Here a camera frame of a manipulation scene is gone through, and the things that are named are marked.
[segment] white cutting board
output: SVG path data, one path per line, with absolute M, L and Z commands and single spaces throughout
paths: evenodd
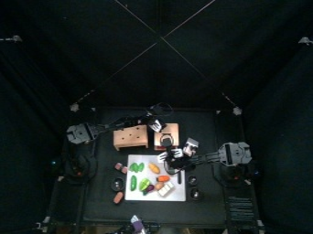
M 126 179 L 126 200 L 139 200 L 139 201 L 186 201 L 186 186 L 185 186 L 185 171 L 181 171 L 181 184 L 178 183 L 178 174 L 169 175 L 163 169 L 163 163 L 158 163 L 157 155 L 141 155 L 141 154 L 130 154 L 129 155 L 129 168 L 133 163 L 137 163 L 138 165 L 141 163 L 145 164 L 145 169 L 142 172 L 131 172 L 129 169 L 127 172 L 127 179 Z M 161 168 L 161 173 L 157 175 L 150 171 L 149 164 L 154 163 Z M 149 192 L 146 195 L 143 195 L 143 192 L 139 191 L 139 183 L 142 179 L 147 178 L 150 182 L 155 185 L 157 184 L 157 177 L 161 175 L 170 176 L 170 182 L 174 185 L 173 190 L 165 195 L 165 197 L 161 196 L 157 190 Z M 135 191 L 131 191 L 131 177 L 137 177 L 137 189 Z

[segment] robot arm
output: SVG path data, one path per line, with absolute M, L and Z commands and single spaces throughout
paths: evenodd
M 97 139 L 101 133 L 122 130 L 138 125 L 147 125 L 154 132 L 159 132 L 166 126 L 163 121 L 158 119 L 159 116 L 165 116 L 165 108 L 170 108 L 173 111 L 169 104 L 163 106 L 163 103 L 159 103 L 147 109 L 147 114 L 137 117 L 122 117 L 111 124 L 91 124 L 86 122 L 70 126 L 66 131 L 67 139 L 72 144 L 87 144 Z

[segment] purple eggplant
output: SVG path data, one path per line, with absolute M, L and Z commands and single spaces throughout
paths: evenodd
M 153 190 L 154 190 L 154 185 L 149 185 L 149 187 L 143 190 L 143 195 L 146 195 Z

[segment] black curtain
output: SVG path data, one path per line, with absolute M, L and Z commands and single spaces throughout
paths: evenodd
M 0 66 L 0 231 L 11 231 L 46 217 L 68 107 L 19 44 L 0 43 Z
M 270 233 L 312 233 L 313 48 L 303 46 L 245 113 L 261 162 L 260 208 Z
M 311 0 L 0 1 L 2 230 L 46 215 L 68 106 L 244 109 L 273 233 L 312 230 Z

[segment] yellow food item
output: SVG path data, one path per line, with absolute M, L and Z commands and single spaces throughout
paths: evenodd
M 161 168 L 159 168 L 159 166 L 157 164 L 150 163 L 150 170 L 155 174 L 161 173 Z

